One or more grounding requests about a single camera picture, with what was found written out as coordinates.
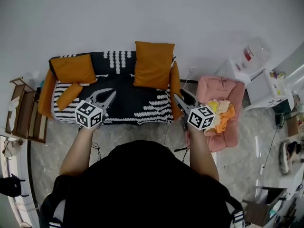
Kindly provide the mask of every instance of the orange cushion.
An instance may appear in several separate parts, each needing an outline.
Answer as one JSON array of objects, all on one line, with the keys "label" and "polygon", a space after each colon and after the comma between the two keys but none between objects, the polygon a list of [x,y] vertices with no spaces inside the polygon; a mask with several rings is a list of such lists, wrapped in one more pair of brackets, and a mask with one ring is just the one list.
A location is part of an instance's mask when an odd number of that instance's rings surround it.
[{"label": "orange cushion", "polygon": [[92,84],[96,82],[91,56],[58,57],[51,59],[51,64],[61,83]]},{"label": "orange cushion", "polygon": [[234,117],[236,114],[233,104],[230,104],[228,110],[220,114],[220,123],[215,126],[216,133],[222,133],[226,130],[227,122],[230,118]]},{"label": "orange cushion", "polygon": [[134,86],[167,89],[174,44],[136,41]]},{"label": "orange cushion", "polygon": [[171,106],[172,106],[172,115],[173,119],[176,120],[182,115],[182,112],[180,108],[176,105],[174,101],[174,93],[178,94],[181,98],[181,80],[180,80],[180,74],[179,69],[177,67],[176,61],[173,63],[173,68],[171,69],[170,73],[170,100],[171,100]]},{"label": "orange cushion", "polygon": [[82,86],[78,83],[73,83],[69,88],[67,88],[61,96],[57,99],[57,105],[59,111],[65,109],[69,104],[71,104],[82,90]]}]

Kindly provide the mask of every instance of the white wall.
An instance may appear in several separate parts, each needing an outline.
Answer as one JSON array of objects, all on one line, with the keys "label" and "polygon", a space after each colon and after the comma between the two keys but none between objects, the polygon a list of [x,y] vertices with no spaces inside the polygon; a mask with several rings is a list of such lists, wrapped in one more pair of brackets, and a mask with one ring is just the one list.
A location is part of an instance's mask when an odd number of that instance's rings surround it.
[{"label": "white wall", "polygon": [[12,87],[56,55],[134,50],[135,40],[173,42],[186,78],[214,73],[252,36],[272,49],[274,68],[304,41],[304,0],[0,0],[0,126]]},{"label": "white wall", "polygon": [[304,65],[304,42],[276,68],[276,72],[284,71],[290,76],[300,66]]},{"label": "white wall", "polygon": [[11,210],[9,198],[0,193],[0,203],[0,228],[19,228],[20,226]]}]

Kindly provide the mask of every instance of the black backpack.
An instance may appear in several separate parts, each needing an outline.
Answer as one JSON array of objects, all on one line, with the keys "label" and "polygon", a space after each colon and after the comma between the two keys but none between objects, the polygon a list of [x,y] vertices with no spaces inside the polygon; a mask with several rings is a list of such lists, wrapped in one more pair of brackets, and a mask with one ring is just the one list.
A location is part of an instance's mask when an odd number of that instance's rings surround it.
[{"label": "black backpack", "polygon": [[0,178],[0,193],[9,197],[27,197],[28,195],[21,195],[21,182],[25,180],[20,180],[15,175],[11,177]]},{"label": "black backpack", "polygon": [[225,198],[226,204],[232,206],[234,211],[231,212],[231,228],[243,228],[245,227],[245,217],[244,217],[244,210],[243,206],[239,201],[237,201],[234,197],[230,196],[228,193]]}]

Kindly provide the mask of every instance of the orange sofa armrest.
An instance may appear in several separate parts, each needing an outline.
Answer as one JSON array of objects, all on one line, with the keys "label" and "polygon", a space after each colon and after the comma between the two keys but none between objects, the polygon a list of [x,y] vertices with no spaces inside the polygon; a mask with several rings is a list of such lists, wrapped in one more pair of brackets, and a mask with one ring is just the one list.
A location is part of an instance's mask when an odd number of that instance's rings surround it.
[{"label": "orange sofa armrest", "polygon": [[182,115],[182,112],[179,109],[179,107],[176,105],[173,96],[173,94],[176,93],[181,97],[180,86],[181,86],[181,80],[180,80],[179,69],[177,67],[176,61],[174,61],[173,67],[170,72],[170,100],[171,100],[172,115],[174,120],[178,119]]},{"label": "orange sofa armrest", "polygon": [[227,122],[224,137],[227,147],[235,147],[238,144],[238,117],[242,109],[242,101],[245,92],[245,84],[236,82],[236,86],[232,89],[228,100],[233,104],[236,114]]},{"label": "orange sofa armrest", "polygon": [[50,118],[53,118],[53,115],[51,113],[51,106],[52,95],[54,92],[56,81],[57,79],[55,75],[51,72],[51,70],[48,70],[38,103],[38,112]]}]

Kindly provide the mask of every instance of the marble floor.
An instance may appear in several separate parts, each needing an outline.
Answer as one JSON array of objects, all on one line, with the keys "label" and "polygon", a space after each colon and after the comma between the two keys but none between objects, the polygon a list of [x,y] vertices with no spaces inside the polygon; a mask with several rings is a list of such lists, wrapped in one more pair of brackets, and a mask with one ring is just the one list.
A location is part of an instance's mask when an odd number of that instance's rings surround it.
[{"label": "marble floor", "polygon": [[[196,84],[187,84],[186,89],[195,92]],[[145,123],[142,126],[128,124],[101,126],[96,130],[93,141],[101,147],[102,157],[115,146],[133,140],[153,140],[165,144],[173,151],[185,147],[184,134],[179,122],[168,124]],[[35,195],[41,204],[52,191],[59,167],[77,134],[78,126],[49,120],[47,126],[47,142],[31,144],[31,166]],[[276,132],[275,114],[272,109],[251,109],[240,114],[239,144],[234,148],[226,148],[218,154],[218,171],[220,182],[231,195],[241,201],[255,194],[256,181],[259,184],[277,187],[281,176],[279,170],[279,143],[287,138],[286,126],[275,135],[271,153],[263,175],[259,175],[261,164],[265,162],[271,141]],[[182,160],[184,151],[174,153]],[[97,150],[92,149],[90,164],[97,161]],[[185,158],[189,165],[189,153]]]}]

